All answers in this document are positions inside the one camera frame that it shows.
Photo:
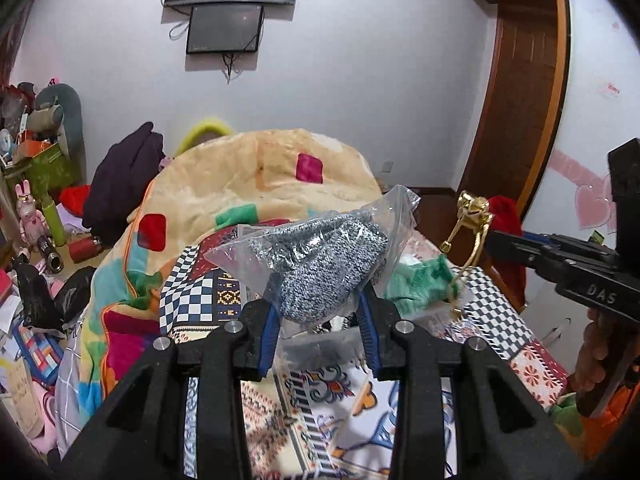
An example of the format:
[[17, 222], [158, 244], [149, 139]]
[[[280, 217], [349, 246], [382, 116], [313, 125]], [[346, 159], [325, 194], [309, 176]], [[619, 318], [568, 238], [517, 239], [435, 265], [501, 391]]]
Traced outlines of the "person's right hand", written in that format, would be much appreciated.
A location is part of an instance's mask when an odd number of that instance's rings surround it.
[[572, 379], [575, 391], [591, 391], [606, 375], [602, 362], [608, 356], [610, 319], [596, 309], [588, 310], [588, 318]]

